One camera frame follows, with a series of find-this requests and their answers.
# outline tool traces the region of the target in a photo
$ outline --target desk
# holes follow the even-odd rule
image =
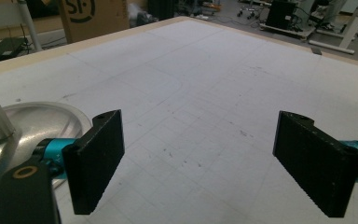
[[[96,212],[63,223],[351,223],[322,214],[272,156],[278,112],[358,139],[358,64],[175,18],[0,63],[0,103],[122,109],[126,155]]]

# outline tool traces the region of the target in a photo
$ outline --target wall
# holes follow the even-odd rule
[[[0,3],[10,3],[11,0],[0,0]],[[147,0],[127,0],[129,3],[136,3],[141,8],[147,8]],[[34,19],[34,26],[38,33],[44,33],[48,31],[60,30],[62,29],[62,22],[60,16],[52,16],[46,18]],[[26,26],[24,27],[25,33],[28,35],[28,30]],[[22,30],[20,26],[10,26],[5,28],[0,28],[0,39],[11,36],[21,36]]]

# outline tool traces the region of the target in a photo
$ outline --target printed logo on box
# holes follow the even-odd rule
[[[74,23],[83,23],[90,21],[95,15],[94,0],[65,0],[69,20]]]

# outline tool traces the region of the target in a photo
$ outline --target ridged rubber pad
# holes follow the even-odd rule
[[[273,154],[328,217],[344,217],[358,176],[358,150],[313,123],[281,111]]]
[[[75,214],[89,215],[124,155],[121,111],[92,119],[93,127],[62,150]]]

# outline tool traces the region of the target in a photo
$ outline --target cardboard box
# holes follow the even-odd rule
[[[59,0],[68,43],[130,28],[126,0]]]

